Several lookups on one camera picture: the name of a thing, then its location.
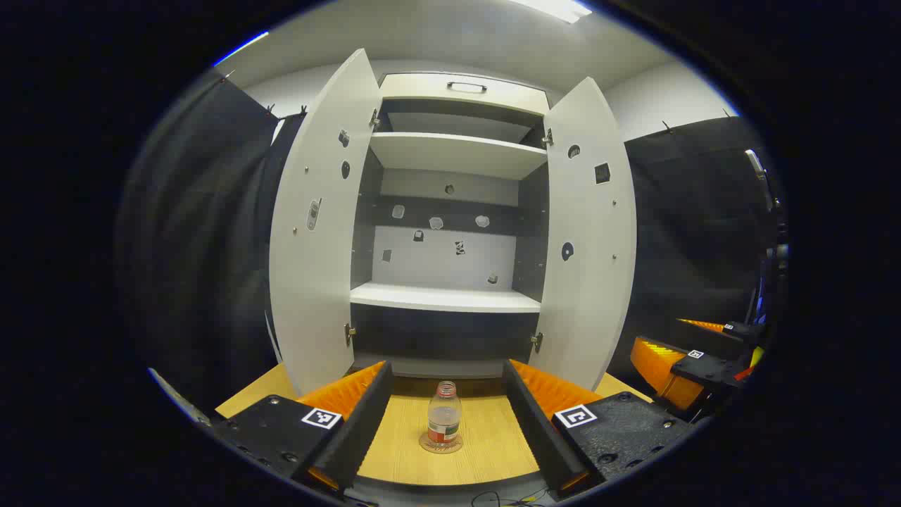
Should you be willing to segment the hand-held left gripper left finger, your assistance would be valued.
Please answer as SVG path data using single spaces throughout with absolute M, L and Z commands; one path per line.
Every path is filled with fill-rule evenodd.
M 211 433 L 275 475 L 340 494 L 363 465 L 394 379 L 392 363 L 380 361 L 297 400 L 268 394 Z

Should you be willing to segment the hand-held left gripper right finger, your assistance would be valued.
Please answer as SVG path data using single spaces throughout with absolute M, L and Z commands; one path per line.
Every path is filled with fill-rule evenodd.
M 692 430 L 631 392 L 600 396 L 516 360 L 504 362 L 502 380 L 538 471 L 557 497 L 633 474 Z

